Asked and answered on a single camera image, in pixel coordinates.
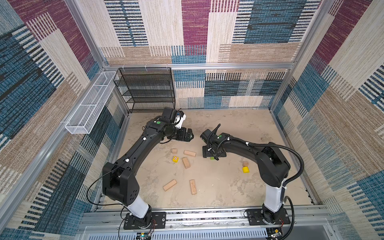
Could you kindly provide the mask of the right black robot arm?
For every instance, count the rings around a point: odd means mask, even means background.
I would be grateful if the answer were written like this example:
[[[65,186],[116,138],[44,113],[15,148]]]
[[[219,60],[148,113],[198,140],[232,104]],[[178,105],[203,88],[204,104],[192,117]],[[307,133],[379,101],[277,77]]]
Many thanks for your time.
[[[279,148],[273,143],[256,146],[255,144],[222,133],[217,136],[211,130],[205,130],[200,138],[205,142],[203,157],[224,158],[227,153],[242,156],[257,163],[261,179],[266,184],[266,197],[262,205],[263,221],[275,224],[283,214],[283,200],[291,168]]]

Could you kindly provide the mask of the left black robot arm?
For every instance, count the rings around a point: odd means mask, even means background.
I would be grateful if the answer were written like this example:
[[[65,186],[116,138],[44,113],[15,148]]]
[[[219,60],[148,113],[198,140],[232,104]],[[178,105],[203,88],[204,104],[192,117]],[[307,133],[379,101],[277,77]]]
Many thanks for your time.
[[[136,174],[151,150],[164,139],[190,142],[191,129],[182,126],[186,115],[181,110],[165,107],[143,127],[134,145],[115,163],[106,163],[102,170],[102,192],[113,201],[127,207],[128,221],[139,228],[147,228],[154,221],[152,208],[139,195]]]

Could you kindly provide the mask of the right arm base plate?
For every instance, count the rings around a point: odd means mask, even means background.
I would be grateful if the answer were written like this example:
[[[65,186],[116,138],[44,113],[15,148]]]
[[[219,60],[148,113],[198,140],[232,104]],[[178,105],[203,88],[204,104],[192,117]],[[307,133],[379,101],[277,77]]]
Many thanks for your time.
[[[261,225],[289,225],[291,220],[284,207],[281,207],[276,213],[264,208],[247,209],[244,217],[248,219],[250,226]]]

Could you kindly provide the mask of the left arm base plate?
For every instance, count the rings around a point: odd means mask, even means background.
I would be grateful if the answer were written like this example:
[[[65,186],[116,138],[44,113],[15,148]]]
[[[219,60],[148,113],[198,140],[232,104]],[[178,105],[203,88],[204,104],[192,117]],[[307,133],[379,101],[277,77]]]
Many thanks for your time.
[[[166,227],[166,212],[150,212],[140,219],[134,216],[132,213],[126,215],[124,222],[124,230],[149,230],[151,228],[164,229]]]

